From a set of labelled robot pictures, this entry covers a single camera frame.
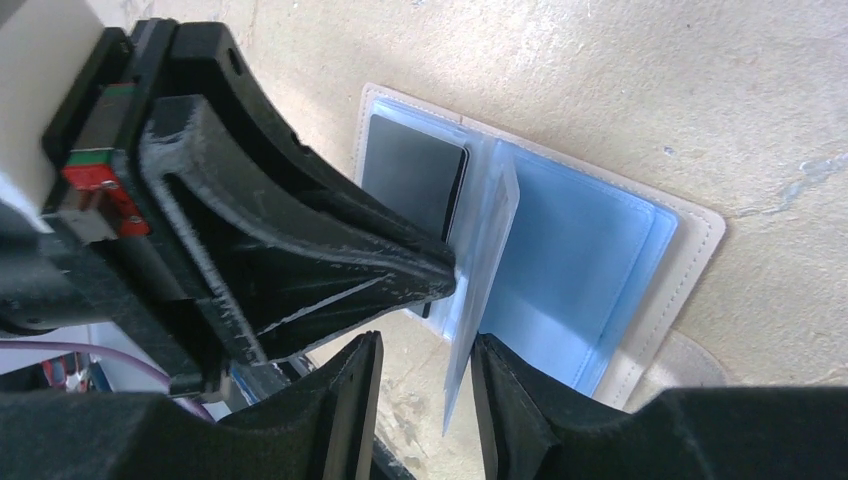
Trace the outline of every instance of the cable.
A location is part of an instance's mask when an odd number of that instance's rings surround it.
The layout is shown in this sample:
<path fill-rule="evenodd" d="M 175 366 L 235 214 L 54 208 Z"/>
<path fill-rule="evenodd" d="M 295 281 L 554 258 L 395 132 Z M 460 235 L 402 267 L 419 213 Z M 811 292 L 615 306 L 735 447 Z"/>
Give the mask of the cable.
<path fill-rule="evenodd" d="M 157 370 L 153 365 L 133 357 L 128 353 L 115 350 L 114 348 L 102 347 L 100 345 L 70 342 L 25 342 L 20 340 L 0 340 L 0 350 L 58 350 L 62 352 L 93 353 L 94 355 L 99 355 L 103 358 L 111 358 L 113 360 L 126 363 L 127 365 L 146 373 L 150 378 L 156 380 L 157 383 L 161 384 L 165 388 L 170 388 L 171 386 L 171 378 Z M 194 400 L 190 400 L 188 398 L 177 398 L 175 400 L 198 417 L 213 423 L 215 422 L 212 415 L 210 415 L 202 405 Z"/>

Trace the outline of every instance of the stained surface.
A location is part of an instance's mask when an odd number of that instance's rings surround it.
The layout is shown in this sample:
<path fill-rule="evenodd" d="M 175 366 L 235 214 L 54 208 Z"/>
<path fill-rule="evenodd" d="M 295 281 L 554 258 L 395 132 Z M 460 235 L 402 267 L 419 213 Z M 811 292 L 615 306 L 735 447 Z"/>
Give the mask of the stained surface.
<path fill-rule="evenodd" d="M 717 210 L 726 240 L 674 328 L 737 381 L 848 383 L 845 2 L 90 1 L 110 25 L 227 22 L 348 175 L 374 82 Z M 448 346 L 402 314 L 369 328 L 381 437 L 418 478 L 482 475 L 470 385 L 441 437 Z"/>

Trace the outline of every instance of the open wallet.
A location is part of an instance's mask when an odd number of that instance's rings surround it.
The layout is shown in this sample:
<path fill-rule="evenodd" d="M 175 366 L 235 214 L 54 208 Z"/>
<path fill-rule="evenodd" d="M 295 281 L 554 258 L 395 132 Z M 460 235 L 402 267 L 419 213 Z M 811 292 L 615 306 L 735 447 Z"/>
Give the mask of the open wallet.
<path fill-rule="evenodd" d="M 434 302 L 427 318 L 406 311 L 452 342 L 445 428 L 478 333 L 495 335 L 578 392 L 623 408 L 724 235 L 724 220 L 373 84 L 363 90 L 354 148 L 356 182 L 368 193 L 391 197 L 385 192 L 393 177 L 378 165 L 392 160 L 376 161 L 373 154 L 388 138 L 372 126 L 387 130 L 387 122 L 467 152 L 455 210 L 434 213 L 453 218 L 446 241 L 457 256 L 457 291 Z M 394 161 L 407 179 L 416 178 L 433 170 L 427 156 L 420 157 Z M 443 183 L 455 180 L 455 170 L 450 173 Z"/>

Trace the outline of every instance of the beige tabletop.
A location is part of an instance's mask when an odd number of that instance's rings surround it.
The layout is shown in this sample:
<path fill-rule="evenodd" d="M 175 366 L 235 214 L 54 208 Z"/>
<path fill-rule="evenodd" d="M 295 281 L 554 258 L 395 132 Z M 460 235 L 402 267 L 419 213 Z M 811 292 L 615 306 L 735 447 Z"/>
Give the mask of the beige tabletop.
<path fill-rule="evenodd" d="M 374 82 L 715 209 L 728 234 L 674 328 L 737 382 L 848 382 L 848 3 L 91 1 L 109 25 L 227 22 L 348 175 Z M 469 382 L 441 437 L 449 346 L 402 314 L 368 328 L 380 437 L 418 478 L 479 478 Z"/>

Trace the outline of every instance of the wallet stitching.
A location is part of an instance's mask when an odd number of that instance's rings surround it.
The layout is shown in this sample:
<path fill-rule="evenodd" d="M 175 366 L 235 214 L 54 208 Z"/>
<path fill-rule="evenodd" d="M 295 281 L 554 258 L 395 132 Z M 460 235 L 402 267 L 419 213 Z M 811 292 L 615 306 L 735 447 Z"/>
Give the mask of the wallet stitching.
<path fill-rule="evenodd" d="M 375 90 L 374 88 L 368 88 L 368 89 L 367 89 L 367 92 L 368 92 L 368 94 L 371 94 L 371 93 L 379 93 L 379 94 L 384 95 L 385 97 L 390 98 L 390 99 L 392 99 L 392 100 L 394 100 L 394 101 L 396 101 L 396 102 L 398 102 L 398 103 L 402 103 L 402 104 L 404 104 L 404 105 L 406 105 L 406 106 L 408 106 L 408 107 L 414 108 L 414 109 L 416 109 L 416 110 L 420 110 L 420 111 L 427 112 L 427 113 L 429 113 L 430 115 L 434 115 L 434 116 L 436 116 L 436 117 L 438 117 L 438 118 L 441 118 L 442 120 L 446 120 L 446 121 L 451 122 L 451 123 L 454 123 L 454 124 L 456 124 L 456 125 L 460 125 L 460 126 L 467 127 L 467 128 L 469 128 L 470 130 L 474 130 L 474 131 L 476 131 L 477 133 L 481 133 L 481 134 L 484 134 L 484 135 L 491 135 L 491 136 L 493 136 L 493 137 L 495 137 L 495 138 L 497 138 L 497 139 L 499 139 L 499 140 L 503 140 L 503 141 L 505 141 L 505 142 L 509 142 L 509 140 L 507 140 L 507 139 L 505 139 L 505 138 L 501 137 L 500 135 L 492 134 L 492 133 L 485 133 L 485 132 L 482 132 L 482 131 L 480 131 L 480 130 L 477 130 L 477 129 L 473 128 L 473 127 L 469 127 L 468 125 L 462 125 L 462 123 L 461 123 L 461 122 L 457 122 L 456 120 L 453 120 L 453 119 L 450 119 L 450 118 L 448 118 L 448 117 L 445 117 L 444 115 L 441 115 L 441 114 L 439 114 L 439 113 L 436 113 L 436 112 L 434 112 L 434 111 L 432 111 L 432 110 L 430 110 L 430 109 L 428 109 L 428 108 L 421 107 L 420 105 L 413 105 L 413 104 L 411 104 L 411 103 L 409 103 L 409 102 L 406 102 L 406 101 L 404 101 L 404 100 L 402 100 L 402 99 L 400 99 L 400 98 L 395 97 L 394 95 L 391 95 L 390 93 L 387 93 L 387 92 L 377 92 L 377 90 Z M 359 145 L 362 145 L 362 136 L 363 136 L 363 135 L 364 135 L 364 133 L 365 133 L 364 125 L 365 125 L 366 111 L 367 111 L 367 109 L 363 109 L 363 112 L 362 112 L 362 115 L 361 115 L 361 118 L 360 118 L 360 124 L 359 124 L 359 126 L 360 126 L 360 128 L 359 128 L 359 135 L 357 136 L 357 137 L 358 137 L 358 138 L 357 138 L 357 143 L 358 143 Z M 538 149 L 535 149 L 535 148 L 532 148 L 532 147 L 525 147 L 525 148 L 527 148 L 527 150 L 528 150 L 528 151 L 530 151 L 530 152 L 532 152 L 532 153 L 535 153 L 536 155 L 539 155 L 539 156 L 541 156 L 541 157 L 543 157 L 543 158 L 548 158 L 548 157 L 547 157 L 544 153 L 542 153 L 542 152 L 541 152 L 541 151 L 539 151 Z M 584 170 L 583 168 L 581 168 L 581 167 L 579 167 L 579 166 L 575 166 L 575 165 L 565 165 L 565 166 L 567 166 L 567 167 L 569 167 L 569 168 L 573 168 L 574 170 L 577 170 L 578 172 L 581 172 L 581 173 L 583 173 L 584 175 L 588 175 L 588 176 L 590 176 L 590 177 L 592 177 L 592 178 L 594 178 L 594 179 L 596 179 L 596 180 L 600 180 L 600 181 L 602 181 L 602 182 L 606 182 L 606 183 L 608 183 L 608 184 L 610 184 L 610 185 L 614 185 L 614 186 L 616 186 L 616 187 L 618 187 L 618 188 L 620 188 L 620 189 L 622 189 L 622 190 L 624 190 L 624 191 L 630 192 L 630 193 L 631 193 L 631 194 L 633 194 L 633 195 L 637 195 L 637 196 L 645 196 L 645 197 L 647 197 L 647 198 L 649 198 L 649 199 L 653 200 L 654 202 L 657 202 L 657 203 L 659 203 L 659 204 L 661 204 L 661 205 L 664 205 L 664 206 L 666 206 L 666 207 L 668 207 L 668 208 L 670 208 L 670 209 L 672 209 L 672 210 L 676 210 L 676 211 L 680 211 L 680 212 L 686 213 L 686 214 L 688 214 L 688 215 L 690 215 L 690 216 L 692 216 L 692 217 L 694 217 L 694 218 L 697 218 L 697 219 L 701 220 L 701 222 L 703 222 L 703 224 L 704 224 L 704 225 L 706 225 L 706 227 L 707 227 L 707 233 L 704 235 L 704 238 L 703 238 L 703 239 L 702 239 L 702 241 L 701 241 L 701 245 L 698 247 L 698 251 L 697 251 L 697 252 L 695 252 L 695 256 L 692 258 L 691 262 L 689 263 L 689 266 L 686 268 L 686 272 L 684 272 L 684 274 L 683 274 L 683 278 L 680 280 L 680 283 L 678 283 L 678 284 L 677 284 L 677 288 L 675 288 L 675 289 L 674 289 L 674 293 L 671 295 L 671 298 L 669 298 L 668 302 L 666 303 L 665 307 L 663 308 L 663 311 L 662 311 L 662 313 L 660 314 L 660 317 L 657 319 L 657 321 L 656 321 L 656 322 L 654 322 L 654 327 L 651 329 L 651 333 L 649 333 L 649 334 L 648 334 L 648 338 L 647 338 L 647 339 L 645 339 L 645 343 L 642 345 L 642 349 L 641 349 L 641 350 L 639 350 L 639 353 L 636 355 L 636 361 L 634 361 L 634 362 L 633 362 L 633 365 L 630 367 L 630 370 L 627 372 L 627 376 L 625 376 L 625 377 L 624 377 L 624 381 L 622 382 L 621 387 L 619 387 L 618 392 L 617 392 L 617 393 L 616 393 L 616 395 L 615 395 L 615 398 L 613 398 L 612 403 L 615 403 L 615 402 L 617 402 L 617 401 L 618 401 L 618 399 L 621 397 L 622 392 L 624 392 L 624 388 L 625 388 L 625 386 L 626 386 L 626 385 L 628 385 L 628 383 L 629 383 L 629 381 L 630 381 L 630 378 L 631 378 L 631 377 L 632 377 L 632 375 L 633 375 L 633 372 L 635 372 L 635 371 L 636 371 L 636 367 L 639 365 L 639 363 L 638 363 L 638 362 L 642 359 L 642 355 L 644 355 L 645 350 L 647 350 L 647 348 L 648 348 L 648 345 L 649 345 L 649 344 L 651 343 L 651 341 L 654 339 L 654 335 L 656 335 L 657 330 L 659 329 L 660 325 L 662 325 L 663 320 L 665 319 L 666 315 L 668 314 L 669 309 L 671 308 L 671 305 L 672 305 L 672 304 L 674 303 L 674 301 L 677 299 L 677 296 L 678 296 L 678 294 L 680 293 L 680 289 L 681 289 L 681 288 L 683 287 L 683 285 L 684 285 L 684 284 L 685 284 L 685 283 L 689 280 L 689 274 L 692 272 L 692 269 L 693 269 L 693 268 L 695 267 L 695 265 L 698 263 L 698 259 L 699 259 L 699 257 L 701 256 L 701 252 L 703 252 L 704 247 L 707 245 L 707 241 L 708 241 L 708 240 L 709 240 L 709 238 L 710 238 L 710 235 L 711 235 L 711 233 L 712 233 L 713 226 L 712 226 L 712 223 L 710 223 L 710 221 L 709 221 L 707 218 L 705 218 L 704 216 L 702 216 L 702 215 L 700 215 L 700 214 L 698 214 L 698 213 L 696 213 L 696 212 L 689 211 L 689 210 L 687 210 L 685 207 L 681 207 L 681 206 L 677 206 L 677 207 L 676 207 L 676 206 L 672 205 L 671 203 L 666 202 L 666 201 L 664 201 L 664 200 L 661 200 L 661 199 L 659 199 L 659 198 L 656 198 L 655 196 L 653 196 L 653 195 L 651 195 L 651 194 L 649 194 L 649 193 L 636 192 L 636 191 L 634 191 L 633 189 L 631 189 L 631 188 L 629 188 L 629 187 L 627 187 L 627 186 L 625 186 L 625 185 L 622 185 L 622 184 L 620 184 L 620 183 L 618 183 L 618 182 L 615 182 L 615 181 L 612 181 L 612 180 L 606 180 L 606 179 L 604 179 L 604 178 L 602 178 L 602 177 L 600 177 L 600 176 L 598 176 L 598 175 L 595 175 L 595 174 L 592 174 L 592 173 L 590 173 L 590 172 L 587 172 L 586 170 Z"/>

